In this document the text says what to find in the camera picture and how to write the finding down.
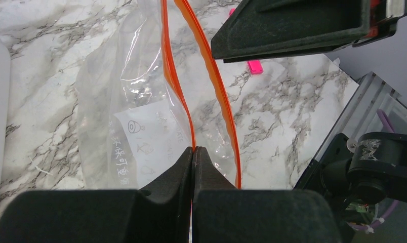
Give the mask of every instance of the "drawn symbol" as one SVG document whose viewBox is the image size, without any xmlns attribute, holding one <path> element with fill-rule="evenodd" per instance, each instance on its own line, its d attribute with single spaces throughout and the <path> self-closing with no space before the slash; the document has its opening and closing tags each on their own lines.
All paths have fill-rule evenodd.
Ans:
<svg viewBox="0 0 407 243">
<path fill-rule="evenodd" d="M 139 123 L 137 123 L 136 121 L 134 121 L 134 120 L 130 120 L 129 121 L 129 123 L 128 123 L 128 130 L 129 130 L 129 132 L 130 133 L 137 133 L 137 132 L 139 132 L 140 130 L 145 130 L 145 126 L 141 126 L 141 125 L 139 125 Z"/>
<path fill-rule="evenodd" d="M 126 186 L 126 185 L 129 185 L 129 179 L 128 178 L 120 179 L 120 186 Z"/>
<path fill-rule="evenodd" d="M 149 155 L 154 151 L 153 147 L 146 142 L 144 142 L 141 146 L 137 145 L 137 147 L 137 152 L 143 151 L 146 155 Z"/>
<path fill-rule="evenodd" d="M 141 167 L 141 174 L 142 175 L 152 175 L 154 173 L 156 173 L 156 171 L 154 171 L 152 168 L 150 168 L 148 166 Z"/>
</svg>

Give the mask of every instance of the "pink eraser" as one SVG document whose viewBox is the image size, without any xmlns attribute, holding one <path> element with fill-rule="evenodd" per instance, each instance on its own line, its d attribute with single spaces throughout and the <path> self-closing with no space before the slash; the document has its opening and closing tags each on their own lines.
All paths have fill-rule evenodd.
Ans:
<svg viewBox="0 0 407 243">
<path fill-rule="evenodd" d="M 235 9 L 231 9 L 229 16 L 233 14 Z M 263 73 L 263 67 L 259 60 L 248 61 L 248 67 L 250 67 L 251 74 L 261 74 Z"/>
</svg>

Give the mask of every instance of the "clear plastic bag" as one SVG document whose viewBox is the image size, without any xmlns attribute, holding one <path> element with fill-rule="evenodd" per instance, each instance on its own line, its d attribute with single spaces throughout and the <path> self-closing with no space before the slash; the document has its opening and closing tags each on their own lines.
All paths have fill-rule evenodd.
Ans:
<svg viewBox="0 0 407 243">
<path fill-rule="evenodd" d="M 138 8 L 86 58 L 77 76 L 78 140 L 89 188 L 141 188 L 195 145 L 205 146 L 214 165 L 240 187 L 235 127 L 220 75 L 190 5 L 175 3 L 180 8 L 166 0 L 138 1 Z M 210 74 L 205 84 L 194 82 L 183 69 L 177 77 L 173 56 L 179 56 L 181 45 L 171 49 L 168 12 L 175 20 L 182 14 L 191 26 L 174 43 L 194 34 Z M 187 28 L 183 23 L 170 33 Z M 220 104 L 212 108 L 219 112 L 208 121 L 202 116 L 214 96 Z"/>
</svg>

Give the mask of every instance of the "paper label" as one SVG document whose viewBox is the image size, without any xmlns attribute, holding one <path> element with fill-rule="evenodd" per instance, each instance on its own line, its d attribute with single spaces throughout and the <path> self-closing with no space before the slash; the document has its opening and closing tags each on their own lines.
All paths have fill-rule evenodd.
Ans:
<svg viewBox="0 0 407 243">
<path fill-rule="evenodd" d="M 126 134 L 137 163 L 139 188 L 169 169 L 191 143 L 168 100 L 114 114 Z"/>
</svg>

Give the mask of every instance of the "marble surface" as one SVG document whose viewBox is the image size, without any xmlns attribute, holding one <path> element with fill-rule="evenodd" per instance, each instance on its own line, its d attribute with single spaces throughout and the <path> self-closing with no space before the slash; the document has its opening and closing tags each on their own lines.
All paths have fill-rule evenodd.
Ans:
<svg viewBox="0 0 407 243">
<path fill-rule="evenodd" d="M 209 39 L 238 2 L 192 3 Z M 75 79 L 85 57 L 136 7 L 123 0 L 0 0 L 0 38 L 12 56 L 0 215 L 26 190 L 86 187 Z M 190 30 L 172 16 L 178 73 L 193 117 L 202 117 L 195 125 L 205 130 L 220 123 L 219 107 L 212 96 L 194 99 L 211 86 L 193 89 L 206 70 Z M 251 75 L 246 63 L 218 64 L 237 127 L 243 187 L 293 188 L 358 85 L 324 55 L 264 60 L 262 75 Z"/>
</svg>

